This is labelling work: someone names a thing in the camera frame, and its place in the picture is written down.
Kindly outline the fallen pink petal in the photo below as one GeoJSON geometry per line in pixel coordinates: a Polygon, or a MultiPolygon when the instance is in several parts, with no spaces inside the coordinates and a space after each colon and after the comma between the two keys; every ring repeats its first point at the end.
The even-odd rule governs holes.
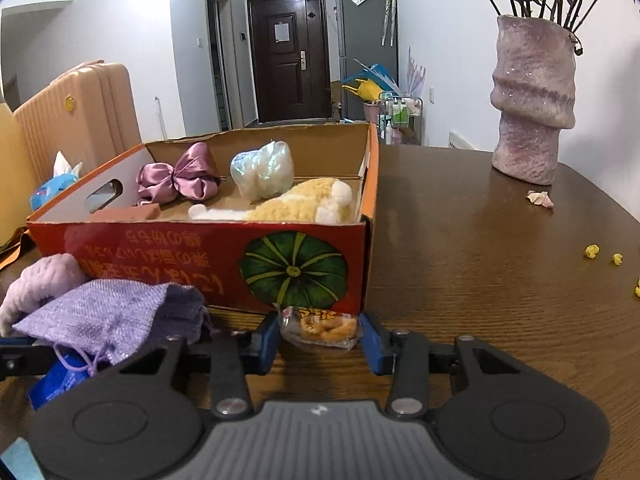
{"type": "Polygon", "coordinates": [[[554,208],[554,203],[547,191],[530,190],[526,194],[526,200],[534,206],[544,207],[546,209],[554,208]]]}

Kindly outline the snack packet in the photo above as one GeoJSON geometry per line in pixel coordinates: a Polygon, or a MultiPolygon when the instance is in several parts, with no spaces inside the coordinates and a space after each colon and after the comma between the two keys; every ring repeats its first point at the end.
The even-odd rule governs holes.
{"type": "Polygon", "coordinates": [[[350,350],[360,339],[355,315],[332,310],[287,307],[279,312],[281,335],[299,348],[350,350]]]}

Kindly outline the pink layered sponge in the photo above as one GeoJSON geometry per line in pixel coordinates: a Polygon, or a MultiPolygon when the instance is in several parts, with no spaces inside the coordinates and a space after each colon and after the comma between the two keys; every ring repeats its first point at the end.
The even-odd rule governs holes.
{"type": "Polygon", "coordinates": [[[104,208],[88,217],[92,222],[138,222],[153,220],[160,216],[160,206],[143,204],[124,208],[104,208]]]}

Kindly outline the grey refrigerator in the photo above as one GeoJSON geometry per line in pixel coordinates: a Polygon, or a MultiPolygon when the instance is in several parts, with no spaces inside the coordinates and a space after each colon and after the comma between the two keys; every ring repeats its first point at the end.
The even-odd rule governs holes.
{"type": "Polygon", "coordinates": [[[382,44],[386,0],[335,0],[338,67],[343,84],[355,82],[363,66],[380,64],[398,81],[397,27],[387,21],[385,44],[382,44]]]}

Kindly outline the white and yellow plush toy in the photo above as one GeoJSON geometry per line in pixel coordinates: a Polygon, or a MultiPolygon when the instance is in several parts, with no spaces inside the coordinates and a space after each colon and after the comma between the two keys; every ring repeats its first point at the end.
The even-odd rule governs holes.
{"type": "Polygon", "coordinates": [[[307,222],[338,226],[352,222],[352,188],[335,178],[317,178],[294,185],[246,211],[193,205],[192,221],[307,222]]]}

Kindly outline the peach suitcase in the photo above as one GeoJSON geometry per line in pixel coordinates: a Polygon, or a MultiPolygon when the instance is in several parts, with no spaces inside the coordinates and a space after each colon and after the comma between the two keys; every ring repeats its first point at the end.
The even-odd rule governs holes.
{"type": "Polygon", "coordinates": [[[77,65],[14,115],[41,183],[52,178],[58,153],[86,174],[141,143],[129,72],[119,63],[77,65]]]}

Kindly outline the iridescent plastic-wrapped soft bundle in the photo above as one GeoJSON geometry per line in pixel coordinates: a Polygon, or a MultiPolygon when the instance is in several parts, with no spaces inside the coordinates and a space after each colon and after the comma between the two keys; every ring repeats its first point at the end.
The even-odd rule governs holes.
{"type": "Polygon", "coordinates": [[[244,200],[270,200],[288,191],[294,182],[294,162],[284,141],[271,141],[258,150],[236,154],[230,174],[244,200]]]}

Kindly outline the purple knitted cloth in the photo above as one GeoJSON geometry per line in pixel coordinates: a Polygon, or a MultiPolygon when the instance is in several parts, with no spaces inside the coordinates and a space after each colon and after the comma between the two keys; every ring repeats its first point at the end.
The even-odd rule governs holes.
{"type": "Polygon", "coordinates": [[[42,340],[66,370],[92,376],[99,363],[125,361],[147,342],[194,344],[206,318],[193,286],[99,278],[40,299],[12,292],[1,305],[1,335],[42,340]]]}

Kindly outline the blue tissue packet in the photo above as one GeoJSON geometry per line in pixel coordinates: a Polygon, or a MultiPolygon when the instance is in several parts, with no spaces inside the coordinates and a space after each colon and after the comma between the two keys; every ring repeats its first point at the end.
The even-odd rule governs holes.
{"type": "Polygon", "coordinates": [[[50,202],[53,197],[65,191],[80,177],[83,162],[72,166],[62,152],[57,152],[53,164],[53,174],[50,180],[40,185],[30,196],[29,205],[32,212],[50,202]]]}

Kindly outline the pink satin bow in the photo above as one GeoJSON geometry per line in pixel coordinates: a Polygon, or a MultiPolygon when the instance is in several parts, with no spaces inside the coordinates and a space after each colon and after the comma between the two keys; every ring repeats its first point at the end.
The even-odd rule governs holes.
{"type": "Polygon", "coordinates": [[[218,193],[221,176],[204,142],[192,144],[173,164],[151,162],[141,167],[136,182],[138,204],[165,205],[177,198],[204,202],[218,193]]]}

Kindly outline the light blue plush toy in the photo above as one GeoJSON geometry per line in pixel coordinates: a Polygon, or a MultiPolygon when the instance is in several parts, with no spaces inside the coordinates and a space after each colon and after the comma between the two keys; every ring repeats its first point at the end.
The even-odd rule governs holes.
{"type": "Polygon", "coordinates": [[[17,438],[1,453],[1,463],[6,466],[11,479],[44,479],[40,467],[32,455],[32,450],[24,438],[17,438]]]}

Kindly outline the storage cart with bottles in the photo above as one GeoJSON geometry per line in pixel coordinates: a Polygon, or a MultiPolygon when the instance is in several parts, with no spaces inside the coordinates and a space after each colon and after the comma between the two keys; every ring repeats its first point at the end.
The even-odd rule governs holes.
{"type": "Polygon", "coordinates": [[[382,92],[378,99],[378,135],[386,145],[423,144],[424,103],[421,98],[382,92]]]}

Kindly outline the red orange cardboard box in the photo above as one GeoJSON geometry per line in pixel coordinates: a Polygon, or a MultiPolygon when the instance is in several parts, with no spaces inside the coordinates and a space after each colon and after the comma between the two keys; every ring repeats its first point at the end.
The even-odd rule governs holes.
{"type": "Polygon", "coordinates": [[[205,137],[221,175],[210,206],[246,207],[230,176],[234,155],[284,141],[297,181],[335,178],[352,188],[352,222],[192,221],[178,198],[160,216],[138,222],[92,222],[104,208],[136,206],[136,177],[151,162],[173,165],[190,139],[130,148],[52,198],[27,221],[45,256],[68,252],[90,278],[197,288],[206,302],[248,312],[308,307],[356,314],[370,273],[378,194],[378,135],[365,122],[292,125],[212,133],[205,137]]]}

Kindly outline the blue tissue pack box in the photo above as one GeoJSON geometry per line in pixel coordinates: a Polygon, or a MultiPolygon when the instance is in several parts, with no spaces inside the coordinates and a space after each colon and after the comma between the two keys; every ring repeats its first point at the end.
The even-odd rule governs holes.
{"type": "Polygon", "coordinates": [[[78,386],[94,372],[93,358],[86,352],[59,346],[54,346],[53,350],[54,364],[28,392],[30,405],[35,411],[78,386]]]}

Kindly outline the dark brown door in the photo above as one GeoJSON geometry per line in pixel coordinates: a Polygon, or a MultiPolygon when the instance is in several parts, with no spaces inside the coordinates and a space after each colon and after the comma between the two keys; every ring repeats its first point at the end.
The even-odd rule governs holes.
{"type": "Polygon", "coordinates": [[[258,120],[329,118],[326,0],[250,0],[247,10],[258,120]]]}

